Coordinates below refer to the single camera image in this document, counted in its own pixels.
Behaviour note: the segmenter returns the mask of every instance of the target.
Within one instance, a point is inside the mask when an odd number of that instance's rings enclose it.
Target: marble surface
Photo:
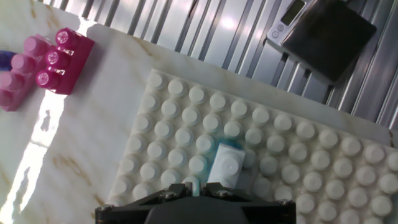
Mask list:
[[[69,27],[96,44],[71,96],[36,88],[0,111],[0,222],[92,223],[111,189],[154,68],[381,144],[398,133],[33,0],[0,0],[0,49]]]

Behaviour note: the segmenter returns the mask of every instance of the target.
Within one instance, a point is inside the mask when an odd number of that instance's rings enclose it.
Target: purple lego brick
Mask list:
[[[45,68],[45,54],[54,46],[40,35],[30,36],[24,42],[24,53],[11,59],[11,71],[0,75],[0,106],[15,111],[35,83],[36,74]]]
[[[70,95],[78,80],[94,41],[64,28],[57,32],[55,49],[46,54],[46,69],[36,76],[36,84],[57,94]]]

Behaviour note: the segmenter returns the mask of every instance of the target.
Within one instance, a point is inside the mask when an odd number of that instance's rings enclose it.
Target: white lego baseplate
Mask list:
[[[219,138],[246,152],[238,185],[264,200],[295,200],[297,223],[375,224],[392,211],[395,149],[158,71],[148,79],[109,203],[181,181],[198,190]]]

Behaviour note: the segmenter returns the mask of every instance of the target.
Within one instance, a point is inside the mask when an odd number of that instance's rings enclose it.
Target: metal grating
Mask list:
[[[267,31],[292,0],[39,1],[398,130],[398,1],[348,1],[377,32],[335,86],[269,45]]]

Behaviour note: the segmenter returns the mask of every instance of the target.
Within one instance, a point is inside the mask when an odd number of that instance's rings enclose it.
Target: screw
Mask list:
[[[108,204],[104,204],[104,205],[101,205],[100,207],[98,207],[98,209],[102,212],[111,210],[112,208],[113,208],[113,205],[108,205]]]
[[[230,192],[227,190],[219,190],[216,192],[216,194],[217,194],[217,196],[220,196],[220,197],[227,197],[230,195]]]
[[[292,203],[292,201],[289,200],[289,199],[282,199],[282,200],[279,200],[278,202],[279,202],[281,205],[288,205],[288,204]]]
[[[174,198],[174,197],[176,197],[177,196],[177,194],[176,193],[174,193],[173,191],[168,191],[168,192],[164,192],[164,193],[162,193],[162,195],[161,195],[163,198],[166,198],[166,199],[171,199],[171,198]]]

